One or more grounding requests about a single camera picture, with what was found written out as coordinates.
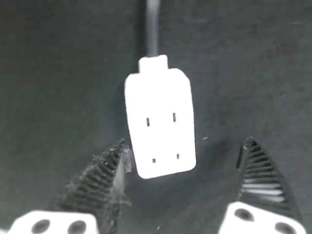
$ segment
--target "power cord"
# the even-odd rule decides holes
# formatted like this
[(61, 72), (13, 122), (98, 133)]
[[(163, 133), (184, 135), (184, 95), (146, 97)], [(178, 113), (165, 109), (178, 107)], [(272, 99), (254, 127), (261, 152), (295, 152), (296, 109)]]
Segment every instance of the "power cord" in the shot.
[(146, 46), (147, 57), (158, 56), (158, 18), (160, 0), (146, 2)]

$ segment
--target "white extension cord outlet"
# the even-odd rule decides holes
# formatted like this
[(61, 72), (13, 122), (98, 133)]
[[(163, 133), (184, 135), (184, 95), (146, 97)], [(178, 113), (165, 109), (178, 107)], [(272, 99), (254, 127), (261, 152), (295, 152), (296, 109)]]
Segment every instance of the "white extension cord outlet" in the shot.
[(92, 214), (31, 211), (17, 218), (8, 234), (99, 234)]
[(189, 79), (168, 69), (166, 55), (141, 58), (125, 82), (127, 119), (136, 168), (142, 178), (196, 165), (194, 112)]
[(243, 202), (229, 204), (218, 234), (306, 234), (294, 219)]

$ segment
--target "black fabric background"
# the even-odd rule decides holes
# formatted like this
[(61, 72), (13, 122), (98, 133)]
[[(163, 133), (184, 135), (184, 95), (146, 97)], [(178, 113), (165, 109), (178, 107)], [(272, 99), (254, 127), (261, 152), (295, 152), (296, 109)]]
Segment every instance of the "black fabric background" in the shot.
[[(123, 83), (144, 55), (143, 7), (1, 1), (1, 227), (128, 137)], [(217, 233), (247, 136), (278, 164), (311, 232), (312, 2), (167, 0), (159, 34), (170, 67), (191, 80), (197, 166), (152, 180), (129, 175), (132, 206), (118, 232)]]

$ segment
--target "electrical outlet box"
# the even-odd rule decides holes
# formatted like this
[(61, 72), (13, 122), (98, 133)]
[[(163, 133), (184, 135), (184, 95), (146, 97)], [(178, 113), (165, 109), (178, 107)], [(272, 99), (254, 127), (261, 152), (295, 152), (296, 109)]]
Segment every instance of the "electrical outlet box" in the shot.
[(139, 73), (125, 82), (127, 119), (136, 168), (142, 178), (184, 171), (196, 165), (192, 92), (167, 56), (141, 58)]
[(31, 211), (12, 224), (8, 234), (99, 234), (92, 214)]

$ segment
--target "mounting hole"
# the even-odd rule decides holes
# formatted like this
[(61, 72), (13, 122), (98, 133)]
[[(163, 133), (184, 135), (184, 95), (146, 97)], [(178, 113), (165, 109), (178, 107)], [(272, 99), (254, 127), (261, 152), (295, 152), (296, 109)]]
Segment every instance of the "mounting hole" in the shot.
[(240, 219), (243, 219), (245, 221), (253, 222), (254, 216), (250, 211), (247, 211), (245, 209), (237, 209), (234, 213), (236, 217), (239, 217)]
[(42, 219), (35, 223), (31, 229), (33, 234), (41, 234), (49, 229), (50, 221), (48, 219)]
[(287, 223), (276, 223), (275, 230), (282, 234), (296, 234), (295, 229)]
[(78, 220), (73, 222), (67, 232), (68, 234), (84, 234), (86, 232), (87, 229), (87, 224), (82, 221), (82, 220)]

